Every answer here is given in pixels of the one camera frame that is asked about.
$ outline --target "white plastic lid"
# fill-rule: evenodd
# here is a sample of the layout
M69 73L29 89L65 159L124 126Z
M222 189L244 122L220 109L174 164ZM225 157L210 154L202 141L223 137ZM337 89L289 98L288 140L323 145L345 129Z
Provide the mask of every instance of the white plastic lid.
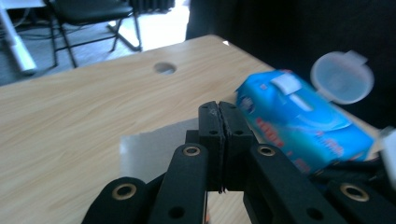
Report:
M312 84L329 101L340 105L356 103L374 86L373 72L366 62L366 58L352 50L325 54L312 67Z

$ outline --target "screw hole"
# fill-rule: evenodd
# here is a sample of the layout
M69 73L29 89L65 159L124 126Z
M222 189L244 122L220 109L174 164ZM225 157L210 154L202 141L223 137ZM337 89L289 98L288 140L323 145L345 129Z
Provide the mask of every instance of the screw hole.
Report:
M370 199L370 196L367 192L355 185L352 184L342 184L340 186L340 190L350 199L355 200L357 202L367 202Z
M186 147L183 149L183 154L186 156L196 156L201 152L198 147Z
M177 219L184 216L184 209L182 207L173 207L168 212L169 217Z
M112 197L115 200L126 200L134 196L136 193L136 186L133 184L121 184L113 189Z
M242 131L235 131L234 132L236 135L241 135L241 134L243 134L244 132L242 132Z
M323 214L316 208L308 208L306 213L314 220L323 220Z
M259 147L258 151L263 156L274 156L275 155L275 151L270 147Z

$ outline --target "floor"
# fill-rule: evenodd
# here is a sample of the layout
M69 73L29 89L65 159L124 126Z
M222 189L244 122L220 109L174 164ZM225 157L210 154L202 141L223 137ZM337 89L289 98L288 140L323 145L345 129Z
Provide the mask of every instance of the floor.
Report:
M143 51L183 42L189 14L188 1L176 0L176 6L166 14L151 13L141 15L139 17L139 26ZM122 26L123 29L131 34L129 38L135 39L133 20L125 20ZM78 29L76 27L68 27L68 32L70 33L71 42L78 42L80 39L90 38L93 35L108 35L109 29L107 28L107 23L101 23ZM29 29L18 28L18 34L31 53L37 65L37 71L29 76L21 73L6 41L2 38L3 41L0 43L0 86L73 69L65 50L58 52L59 65L53 66L50 30L47 24L38 24L29 27ZM138 53L130 50L122 41L119 41L115 51L109 52L112 43L113 40L110 39L74 48L73 51L78 65L87 66Z

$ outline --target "wooden table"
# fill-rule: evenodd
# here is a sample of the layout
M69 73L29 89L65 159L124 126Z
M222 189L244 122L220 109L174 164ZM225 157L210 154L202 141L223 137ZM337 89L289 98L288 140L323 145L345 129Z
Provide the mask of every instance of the wooden table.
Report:
M163 62L176 72L158 74ZM80 223L120 177L123 135L196 118L270 69L206 36L1 87L0 223ZM240 193L212 193L209 206L213 223L249 223Z

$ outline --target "hole in table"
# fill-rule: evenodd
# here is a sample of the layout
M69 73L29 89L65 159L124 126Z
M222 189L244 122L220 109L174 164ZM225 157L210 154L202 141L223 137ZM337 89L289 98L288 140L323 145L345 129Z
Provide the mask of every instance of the hole in table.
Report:
M176 72L176 67L171 63L156 63L154 70L162 75L172 75Z

